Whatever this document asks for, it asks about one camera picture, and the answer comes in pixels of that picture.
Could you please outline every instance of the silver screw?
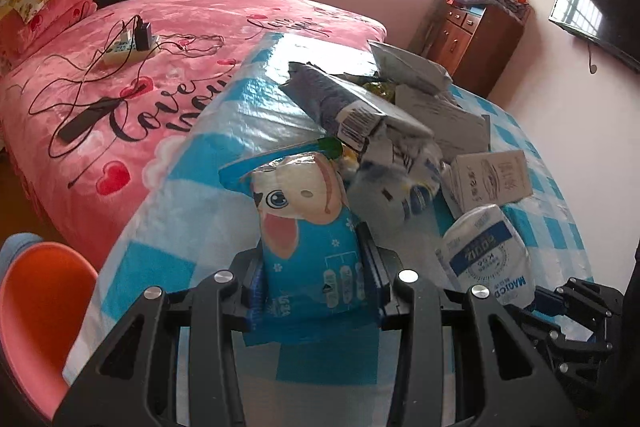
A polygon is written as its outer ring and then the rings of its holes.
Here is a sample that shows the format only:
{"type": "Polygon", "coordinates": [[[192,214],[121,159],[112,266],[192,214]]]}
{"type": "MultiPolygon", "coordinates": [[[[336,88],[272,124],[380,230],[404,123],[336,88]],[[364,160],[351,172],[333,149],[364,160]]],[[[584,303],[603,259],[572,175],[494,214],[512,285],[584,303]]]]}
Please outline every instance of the silver screw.
{"type": "Polygon", "coordinates": [[[473,293],[474,297],[478,297],[479,299],[486,299],[490,295],[489,288],[482,286],[481,284],[473,286],[473,288],[471,288],[471,293],[473,293]]]}
{"type": "Polygon", "coordinates": [[[418,274],[413,270],[402,270],[398,274],[398,279],[401,280],[402,282],[408,282],[408,283],[416,282],[418,280],[418,274]]]}
{"type": "Polygon", "coordinates": [[[224,284],[225,282],[229,282],[234,278],[233,272],[229,272],[229,270],[220,270],[216,272],[213,276],[213,279],[220,284],[224,284]]]}
{"type": "Polygon", "coordinates": [[[145,290],[145,299],[152,301],[162,295],[162,288],[160,286],[149,286],[145,290]]]}

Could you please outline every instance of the blue and white tablecloth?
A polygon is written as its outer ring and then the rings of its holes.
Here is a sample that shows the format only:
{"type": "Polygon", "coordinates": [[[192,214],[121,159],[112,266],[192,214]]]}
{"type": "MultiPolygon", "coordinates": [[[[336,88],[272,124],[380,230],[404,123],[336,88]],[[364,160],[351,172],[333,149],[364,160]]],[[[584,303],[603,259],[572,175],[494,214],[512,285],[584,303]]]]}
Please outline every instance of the blue and white tablecloth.
{"type": "MultiPolygon", "coordinates": [[[[226,91],[198,118],[162,182],[131,219],[104,264],[64,376],[72,381],[108,331],[144,288],[172,292],[195,286],[255,247],[258,215],[251,198],[225,190],[218,169],[238,158],[322,136],[278,88],[288,62],[310,61],[328,73],[371,74],[370,54],[293,35],[267,34],[226,91]]],[[[452,88],[460,105],[492,120],[492,150],[525,150],[534,188],[504,207],[532,259],[536,283],[548,288],[568,277],[591,276],[580,234],[562,194],[516,121],[494,104],[452,88]]],[[[448,285],[433,252],[453,223],[441,196],[396,237],[382,237],[405,266],[448,285]]],[[[178,420],[187,423],[186,335],[178,357],[178,420]]],[[[386,425],[399,334],[370,325],[317,344],[246,347],[234,337],[249,425],[386,425]]],[[[453,385],[447,368],[446,389],[453,385]]]]}

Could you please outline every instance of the cartoon eye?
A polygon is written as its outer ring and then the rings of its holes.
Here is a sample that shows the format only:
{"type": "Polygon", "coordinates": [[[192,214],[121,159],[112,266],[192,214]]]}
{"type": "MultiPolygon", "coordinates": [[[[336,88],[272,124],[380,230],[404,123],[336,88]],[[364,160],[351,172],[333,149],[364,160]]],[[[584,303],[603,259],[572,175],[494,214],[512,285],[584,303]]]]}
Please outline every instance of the cartoon eye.
{"type": "Polygon", "coordinates": [[[287,206],[289,204],[289,201],[287,201],[287,198],[284,197],[282,190],[272,190],[267,195],[267,204],[271,208],[278,209],[287,206]]]}

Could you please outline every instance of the orange chair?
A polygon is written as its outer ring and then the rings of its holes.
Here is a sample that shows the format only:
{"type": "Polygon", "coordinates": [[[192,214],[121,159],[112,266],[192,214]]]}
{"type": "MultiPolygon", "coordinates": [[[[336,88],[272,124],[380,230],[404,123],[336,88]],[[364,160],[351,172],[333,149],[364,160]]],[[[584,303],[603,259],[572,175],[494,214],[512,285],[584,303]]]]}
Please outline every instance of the orange chair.
{"type": "Polygon", "coordinates": [[[98,274],[78,252],[38,243],[13,260],[0,282],[0,347],[13,380],[45,419],[68,390],[66,356],[98,274]]]}

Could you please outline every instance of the pink bedspread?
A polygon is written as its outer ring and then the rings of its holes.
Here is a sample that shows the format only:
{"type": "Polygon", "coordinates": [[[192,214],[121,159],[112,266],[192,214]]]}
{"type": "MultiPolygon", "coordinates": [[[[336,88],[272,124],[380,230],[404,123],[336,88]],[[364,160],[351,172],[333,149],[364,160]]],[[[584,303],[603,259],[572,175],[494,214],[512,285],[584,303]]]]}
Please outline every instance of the pink bedspread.
{"type": "MultiPolygon", "coordinates": [[[[384,26],[374,20],[308,0],[131,0],[98,10],[0,80],[2,133],[29,192],[69,245],[97,269],[149,190],[158,184],[194,120],[225,88],[266,31],[296,33],[362,50],[369,49],[367,39],[383,41],[385,37],[384,26]],[[114,23],[126,22],[135,14],[151,22],[155,34],[218,34],[224,37],[224,45],[217,53],[199,58],[160,51],[144,64],[136,93],[132,85],[139,64],[127,65],[104,80],[85,82],[77,105],[104,96],[124,101],[84,141],[66,145],[55,137],[49,146],[72,107],[83,73],[58,57],[43,60],[60,54],[86,65],[94,51],[105,45],[114,23]],[[69,80],[55,81],[59,77],[69,80]],[[31,113],[54,107],[31,116],[30,106],[31,113]]],[[[215,44],[203,38],[167,40],[178,41],[190,52],[215,44]]],[[[167,48],[178,52],[174,46],[167,48]]],[[[113,69],[92,71],[86,80],[113,69]]],[[[73,116],[83,109],[76,107],[73,116]]]]}

